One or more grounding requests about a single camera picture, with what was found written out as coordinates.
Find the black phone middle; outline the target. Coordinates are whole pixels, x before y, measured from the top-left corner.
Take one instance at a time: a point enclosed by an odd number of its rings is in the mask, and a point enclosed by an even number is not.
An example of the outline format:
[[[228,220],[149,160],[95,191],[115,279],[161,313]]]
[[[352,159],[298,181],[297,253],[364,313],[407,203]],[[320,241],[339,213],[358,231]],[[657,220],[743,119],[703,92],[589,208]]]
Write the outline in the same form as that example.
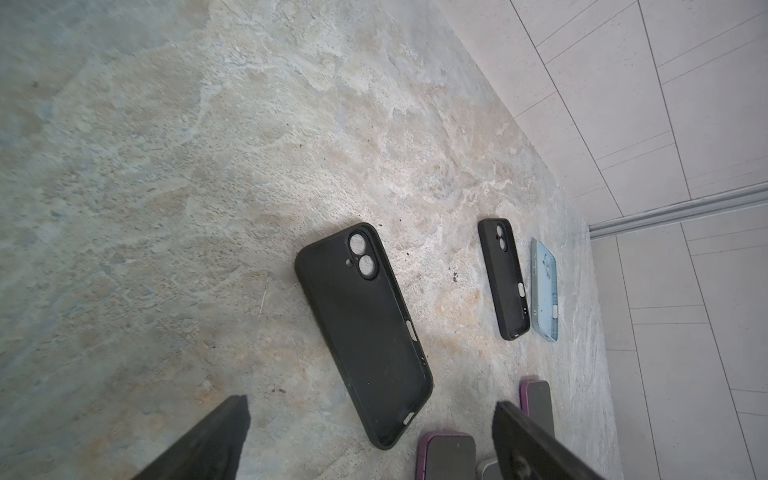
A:
[[[522,380],[519,387],[521,410],[550,436],[555,436],[551,389],[541,379]]]

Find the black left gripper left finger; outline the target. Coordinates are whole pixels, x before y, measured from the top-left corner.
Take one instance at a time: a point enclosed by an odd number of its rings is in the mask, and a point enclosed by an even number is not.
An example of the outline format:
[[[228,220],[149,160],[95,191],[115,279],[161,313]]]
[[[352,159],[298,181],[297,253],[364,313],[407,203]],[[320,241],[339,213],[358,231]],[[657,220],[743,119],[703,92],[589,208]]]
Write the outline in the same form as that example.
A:
[[[134,479],[235,479],[250,422],[247,396],[229,396]]]

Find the black phone right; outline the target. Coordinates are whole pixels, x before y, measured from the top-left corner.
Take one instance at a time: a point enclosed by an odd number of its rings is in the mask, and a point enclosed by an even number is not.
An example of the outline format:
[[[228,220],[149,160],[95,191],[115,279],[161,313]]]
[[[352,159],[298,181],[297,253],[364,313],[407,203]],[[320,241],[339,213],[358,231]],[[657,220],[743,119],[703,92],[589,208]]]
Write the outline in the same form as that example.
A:
[[[503,476],[497,458],[482,460],[477,465],[478,480],[502,480]]]

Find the black phone purple edge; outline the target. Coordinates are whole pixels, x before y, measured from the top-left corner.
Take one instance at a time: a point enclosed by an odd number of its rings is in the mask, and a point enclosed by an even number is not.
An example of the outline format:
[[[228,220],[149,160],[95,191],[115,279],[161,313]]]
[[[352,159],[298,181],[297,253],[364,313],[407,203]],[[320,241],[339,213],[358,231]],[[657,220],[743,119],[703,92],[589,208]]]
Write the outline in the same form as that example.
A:
[[[418,443],[416,480],[473,479],[476,443],[463,432],[428,432]]]

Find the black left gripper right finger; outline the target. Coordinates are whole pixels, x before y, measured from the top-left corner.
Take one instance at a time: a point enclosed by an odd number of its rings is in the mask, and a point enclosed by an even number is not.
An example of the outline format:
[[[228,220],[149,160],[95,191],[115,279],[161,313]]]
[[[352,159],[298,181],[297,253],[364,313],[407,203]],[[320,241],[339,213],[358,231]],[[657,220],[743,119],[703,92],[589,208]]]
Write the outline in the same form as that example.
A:
[[[603,479],[510,401],[496,403],[492,439],[503,479]]]

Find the black phone case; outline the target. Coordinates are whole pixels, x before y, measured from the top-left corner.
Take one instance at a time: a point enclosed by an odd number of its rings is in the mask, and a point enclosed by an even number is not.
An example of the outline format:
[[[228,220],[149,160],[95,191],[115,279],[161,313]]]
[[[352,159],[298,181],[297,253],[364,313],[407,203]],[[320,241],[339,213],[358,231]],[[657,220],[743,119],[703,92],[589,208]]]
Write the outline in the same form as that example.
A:
[[[294,269],[369,440],[392,448],[434,380],[377,230],[361,222],[309,244]]]
[[[501,337],[513,341],[531,326],[524,279],[511,225],[504,218],[478,222],[494,309]]]

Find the aluminium corner rail right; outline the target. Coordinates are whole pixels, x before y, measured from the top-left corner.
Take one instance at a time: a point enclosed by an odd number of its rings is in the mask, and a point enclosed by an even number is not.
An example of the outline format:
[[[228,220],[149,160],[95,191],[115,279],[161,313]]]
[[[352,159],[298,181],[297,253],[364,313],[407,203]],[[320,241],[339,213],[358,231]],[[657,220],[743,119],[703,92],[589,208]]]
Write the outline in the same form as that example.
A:
[[[767,183],[737,188],[700,198],[679,202],[622,218],[603,221],[589,226],[590,238],[605,237],[656,228],[762,206],[767,203]]]

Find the light blue phone case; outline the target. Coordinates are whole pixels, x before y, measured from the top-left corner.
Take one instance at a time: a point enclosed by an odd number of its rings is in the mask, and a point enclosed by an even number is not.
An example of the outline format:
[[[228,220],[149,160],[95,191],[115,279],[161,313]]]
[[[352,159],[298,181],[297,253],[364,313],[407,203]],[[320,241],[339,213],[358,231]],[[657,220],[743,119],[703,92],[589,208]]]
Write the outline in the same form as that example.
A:
[[[532,326],[545,340],[555,343],[559,328],[556,259],[538,239],[532,240],[530,254]]]

